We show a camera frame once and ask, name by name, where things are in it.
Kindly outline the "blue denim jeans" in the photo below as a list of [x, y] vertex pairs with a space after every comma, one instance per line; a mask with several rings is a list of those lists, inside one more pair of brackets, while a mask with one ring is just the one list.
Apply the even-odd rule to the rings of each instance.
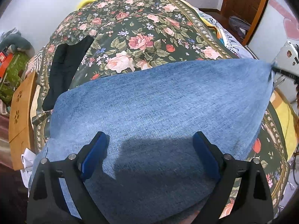
[[255, 59], [173, 62], [91, 80], [59, 96], [37, 154], [66, 159], [97, 132], [104, 160], [85, 185], [110, 223], [177, 223], [200, 209], [215, 181], [197, 131], [223, 153], [247, 158], [273, 92], [272, 65]]

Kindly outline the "red striped curtain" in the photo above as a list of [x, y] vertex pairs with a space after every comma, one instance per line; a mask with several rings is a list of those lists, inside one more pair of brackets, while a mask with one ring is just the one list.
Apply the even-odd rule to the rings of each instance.
[[1, 104], [1, 165], [13, 169], [9, 144], [9, 113], [5, 105]]

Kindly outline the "wooden lap desk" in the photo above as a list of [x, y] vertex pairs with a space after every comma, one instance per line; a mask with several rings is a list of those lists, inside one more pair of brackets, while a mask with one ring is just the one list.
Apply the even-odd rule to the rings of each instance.
[[36, 72], [31, 72], [12, 97], [9, 118], [9, 144], [14, 170], [23, 168], [21, 155], [26, 149], [34, 151], [30, 110], [36, 91]]

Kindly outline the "wooden door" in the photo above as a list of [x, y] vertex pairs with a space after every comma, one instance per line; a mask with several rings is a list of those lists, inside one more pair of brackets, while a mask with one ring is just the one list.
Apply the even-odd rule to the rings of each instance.
[[250, 42], [267, 2], [268, 0], [223, 0], [220, 14], [226, 19], [224, 24], [227, 26], [227, 30], [237, 35], [237, 32], [229, 25], [229, 18], [232, 16], [236, 16], [250, 25], [248, 34], [244, 38], [237, 35], [237, 39], [242, 45], [245, 46]]

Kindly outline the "green patterned bag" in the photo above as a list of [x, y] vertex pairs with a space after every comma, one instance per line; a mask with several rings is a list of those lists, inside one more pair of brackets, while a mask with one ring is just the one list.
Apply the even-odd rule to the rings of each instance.
[[11, 104], [13, 94], [20, 85], [21, 76], [29, 57], [24, 52], [16, 52], [1, 78], [1, 100], [8, 106]]

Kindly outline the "orange box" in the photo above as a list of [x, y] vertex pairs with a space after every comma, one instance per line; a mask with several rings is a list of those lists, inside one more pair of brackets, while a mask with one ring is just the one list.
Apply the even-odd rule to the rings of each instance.
[[1, 52], [0, 54], [0, 60], [1, 60], [1, 66], [0, 66], [0, 78], [3, 78], [5, 75], [5, 72], [13, 58], [14, 54], [9, 53], [5, 54], [4, 52]]

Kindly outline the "folded black pants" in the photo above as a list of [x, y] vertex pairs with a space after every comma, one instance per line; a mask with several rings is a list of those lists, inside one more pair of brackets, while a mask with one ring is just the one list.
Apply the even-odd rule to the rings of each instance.
[[42, 108], [50, 111], [54, 108], [57, 98], [66, 92], [72, 79], [94, 38], [86, 36], [75, 45], [63, 43], [55, 51], [49, 76], [49, 90]]

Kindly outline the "grey plush toy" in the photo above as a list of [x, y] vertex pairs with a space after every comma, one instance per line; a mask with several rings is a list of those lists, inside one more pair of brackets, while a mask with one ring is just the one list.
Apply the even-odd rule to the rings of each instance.
[[34, 56], [34, 48], [31, 43], [18, 33], [11, 33], [1, 39], [1, 52], [24, 52], [28, 57]]

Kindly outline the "yellow pillow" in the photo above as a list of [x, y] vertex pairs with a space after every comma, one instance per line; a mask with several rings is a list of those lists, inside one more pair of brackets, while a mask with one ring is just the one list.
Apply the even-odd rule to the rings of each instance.
[[92, 2], [94, 2], [94, 1], [96, 1], [96, 0], [81, 0], [81, 1], [78, 3], [76, 9], [79, 10], [79, 9], [81, 9], [82, 7], [84, 7], [84, 6], [86, 6], [86, 5], [90, 4], [90, 3], [92, 3]]

